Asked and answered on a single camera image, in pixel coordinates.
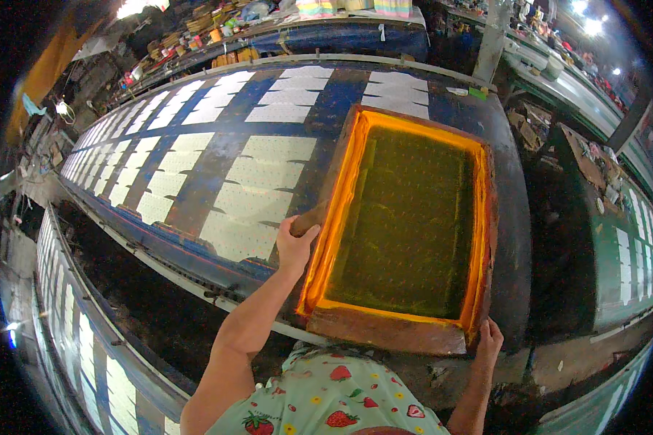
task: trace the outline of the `strawberry print shirt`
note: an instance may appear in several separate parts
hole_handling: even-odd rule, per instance
[[[394,372],[355,353],[304,345],[282,369],[265,388],[228,408],[206,434],[340,435],[386,426],[449,435]]]

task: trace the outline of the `cloth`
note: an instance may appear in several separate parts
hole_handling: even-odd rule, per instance
[[[32,115],[45,115],[46,114],[46,108],[42,107],[39,109],[36,107],[36,104],[34,104],[34,101],[29,98],[29,95],[26,95],[26,92],[22,93],[22,103],[24,104],[24,109],[26,109],[26,113],[29,113],[29,116]]]
[[[394,372],[355,352],[298,342],[282,369],[206,434],[351,434],[381,426],[450,434]]]

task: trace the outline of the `long table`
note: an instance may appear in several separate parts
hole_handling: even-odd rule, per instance
[[[548,60],[530,49],[520,46],[517,54],[503,53],[503,59],[510,66],[510,97],[523,92],[529,92],[553,107],[557,107],[574,117],[593,135],[606,141],[621,122],[623,115],[599,98],[595,92],[590,92],[583,82],[565,70],[556,81],[550,81],[543,76],[530,73],[530,67],[524,65],[525,59],[539,70],[547,66]],[[637,179],[649,190],[653,198],[653,164],[648,161],[641,146],[634,139],[623,148],[628,166]]]
[[[399,57],[409,54],[417,62],[425,62],[428,55],[426,22],[419,8],[411,17],[387,17],[372,11],[353,11],[346,18],[300,20],[289,15],[275,22],[266,21],[248,30],[211,43],[198,51],[172,58],[153,73],[145,75],[127,90],[119,90],[109,101],[118,106],[130,98],[158,86],[174,74],[203,64],[222,54],[244,47],[258,53],[285,51],[298,53],[305,50],[349,52],[354,54],[379,54]]]
[[[61,171],[64,186],[132,245],[213,283],[212,290],[196,286],[209,294],[194,293],[203,300],[215,301],[218,288],[246,298],[278,265],[274,222],[319,203],[354,104],[449,125],[492,144],[499,221],[490,315],[507,334],[505,346],[521,347],[531,284],[529,206],[496,95],[455,95],[448,89],[473,79],[430,65],[303,56],[219,67],[122,105],[80,138]],[[249,151],[261,161],[242,156]],[[266,189],[274,193],[262,196]],[[285,322],[291,313],[287,307]]]

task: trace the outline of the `wooden board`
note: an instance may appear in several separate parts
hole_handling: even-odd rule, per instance
[[[465,354],[464,332],[453,324],[410,322],[347,308],[317,307],[307,331],[396,352]]]

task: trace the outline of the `screen printing frame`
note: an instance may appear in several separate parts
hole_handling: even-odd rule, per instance
[[[324,297],[328,277],[338,252],[346,219],[344,212],[353,198],[357,166],[362,158],[352,146],[354,131],[361,116],[394,117],[408,124],[417,134],[471,150],[474,154],[474,224],[470,274],[459,319],[430,318],[399,312],[353,306]],[[349,162],[356,159],[355,171],[348,175]],[[334,198],[341,198],[335,207]],[[315,223],[322,225],[304,281],[298,283],[299,300],[295,312],[306,320],[308,331],[361,344],[372,344],[395,351],[450,354],[466,353],[476,339],[480,322],[488,317],[491,277],[498,231],[497,196],[491,147],[482,139],[450,126],[400,113],[355,104],[347,117],[331,161],[317,206],[301,216],[292,233],[301,235]]]

